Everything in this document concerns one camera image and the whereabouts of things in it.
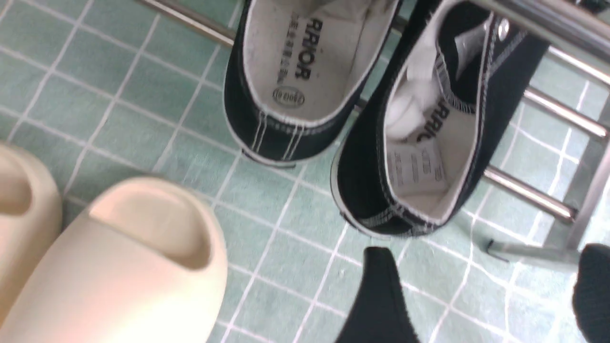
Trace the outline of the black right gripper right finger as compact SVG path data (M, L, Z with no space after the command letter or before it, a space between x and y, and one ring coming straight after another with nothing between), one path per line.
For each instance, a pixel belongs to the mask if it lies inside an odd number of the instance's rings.
M582 250L572 308L587 342L610 341L610 248L607 245L590 243Z

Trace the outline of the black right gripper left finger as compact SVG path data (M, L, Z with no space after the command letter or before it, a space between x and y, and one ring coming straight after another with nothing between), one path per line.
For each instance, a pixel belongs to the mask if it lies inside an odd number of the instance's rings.
M364 250L363 276L337 343L418 343L393 254Z

